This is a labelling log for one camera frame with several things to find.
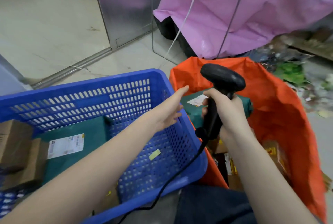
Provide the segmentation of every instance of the person's right hand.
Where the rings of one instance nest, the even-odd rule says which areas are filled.
[[[248,134],[252,134],[251,128],[247,122],[242,100],[234,95],[230,100],[214,88],[211,88],[203,93],[207,97],[214,99],[217,107],[217,112],[223,123],[220,130],[220,138],[223,140],[232,140],[242,138]],[[202,103],[208,105],[208,98]],[[207,113],[207,108],[202,109],[202,117]]]

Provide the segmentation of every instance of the person's left hand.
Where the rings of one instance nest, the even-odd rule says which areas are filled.
[[[188,90],[188,85],[178,89],[171,97],[167,98],[148,113],[150,116],[153,116],[153,118],[156,118],[158,131],[161,131],[177,122],[177,118],[181,116],[179,111],[183,109],[183,106],[180,104],[181,97]]]

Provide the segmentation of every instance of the black cable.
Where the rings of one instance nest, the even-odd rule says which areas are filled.
[[[207,142],[208,142],[208,140],[207,141],[202,141],[202,143],[201,143],[201,145],[200,145],[200,148],[199,148],[199,150],[198,150],[198,152],[196,153],[196,155],[187,163],[187,165],[185,165],[180,171],[178,171],[175,175],[173,175],[165,184],[164,184],[164,186],[161,188],[161,190],[160,190],[160,192],[157,194],[157,196],[156,196],[156,198],[155,198],[155,200],[154,200],[154,202],[153,202],[153,204],[151,205],[151,206],[149,206],[149,207],[137,207],[137,208],[135,208],[135,209],[133,209],[132,211],[130,211],[130,212],[128,212],[128,213],[126,213],[122,218],[121,218],[121,220],[120,220],[120,222],[118,223],[118,224],[120,224],[120,223],[122,223],[123,222],[123,220],[130,214],[130,213],[132,213],[132,212],[134,212],[134,211],[141,211],[141,210],[151,210],[151,209],[153,209],[154,208],[154,206],[156,205],[156,203],[157,203],[157,201],[160,199],[160,197],[161,197],[161,195],[162,195],[162,193],[163,193],[163,191],[164,191],[164,189],[168,186],[168,184],[172,181],[172,180],[174,180],[179,174],[181,174],[187,167],[189,167],[197,158],[198,158],[198,156],[203,152],[203,150],[205,149],[205,147],[206,147],[206,145],[207,145]]]

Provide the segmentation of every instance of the person's arm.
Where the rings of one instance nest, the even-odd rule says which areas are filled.
[[[257,222],[318,224],[255,138],[240,98],[231,101],[215,89],[204,94],[216,102],[223,122],[220,137],[235,162]]]
[[[79,223],[105,197],[153,135],[181,116],[188,86],[144,113],[121,133],[42,186],[2,219],[5,223]]]

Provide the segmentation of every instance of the white shipping label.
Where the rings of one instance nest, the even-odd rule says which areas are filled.
[[[206,98],[208,98],[206,95],[201,94],[200,96],[197,96],[196,98],[189,100],[188,103],[194,106],[202,106],[202,102]]]
[[[84,134],[52,140],[49,143],[47,159],[82,151],[83,143]]]

